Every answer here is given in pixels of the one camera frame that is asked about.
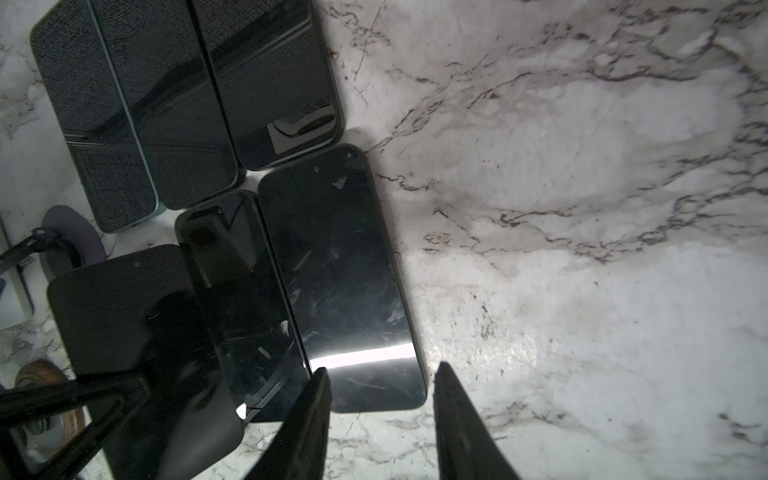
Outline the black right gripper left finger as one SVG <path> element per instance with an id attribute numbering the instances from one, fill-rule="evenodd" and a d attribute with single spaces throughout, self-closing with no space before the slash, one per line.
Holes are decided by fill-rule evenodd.
<path id="1" fill-rule="evenodd" d="M 319 368 L 245 479 L 322 479 L 331 403 L 330 378 Z"/>

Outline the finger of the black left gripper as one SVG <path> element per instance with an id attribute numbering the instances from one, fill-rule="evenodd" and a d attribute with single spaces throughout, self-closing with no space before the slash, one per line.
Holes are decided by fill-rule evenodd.
<path id="1" fill-rule="evenodd" d="M 13 389 L 1 393 L 1 470 L 9 479 L 74 479 L 102 449 L 113 431 L 124 425 L 150 398 L 150 387 L 139 372 L 104 374 L 68 380 L 40 389 Z M 38 471 L 27 469 L 10 430 L 37 417 L 42 410 L 69 410 L 94 401 L 109 401 L 111 408 L 65 446 Z"/>

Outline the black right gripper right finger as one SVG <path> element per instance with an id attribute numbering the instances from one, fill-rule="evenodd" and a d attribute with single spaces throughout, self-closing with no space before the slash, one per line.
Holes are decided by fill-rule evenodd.
<path id="1" fill-rule="evenodd" d="M 448 362 L 436 371 L 433 405 L 441 479 L 520 479 Z"/>

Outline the black phone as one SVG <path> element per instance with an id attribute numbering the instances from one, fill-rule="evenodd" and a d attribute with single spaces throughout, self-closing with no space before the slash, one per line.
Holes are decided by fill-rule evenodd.
<path id="1" fill-rule="evenodd" d="M 266 174 L 259 209 L 311 370 L 336 413 L 427 397 L 417 340 L 364 153 L 333 146 Z"/>
<path id="2" fill-rule="evenodd" d="M 78 377 L 139 372 L 150 398 L 106 440 L 116 479 L 192 479 L 231 453 L 244 424 L 180 247 L 70 271 L 47 298 Z"/>
<path id="3" fill-rule="evenodd" d="M 244 168 L 340 139 L 343 110 L 314 2 L 196 1 L 193 9 Z"/>
<path id="4" fill-rule="evenodd" d="M 30 46 L 99 228 L 114 233 L 159 213 L 88 3 L 58 2 L 33 27 Z"/>
<path id="5" fill-rule="evenodd" d="M 283 421 L 309 373 L 254 193 L 231 191 L 187 210 L 175 233 L 245 421 Z"/>
<path id="6" fill-rule="evenodd" d="M 189 208 L 243 173 L 186 1 L 92 1 L 160 201 Z"/>

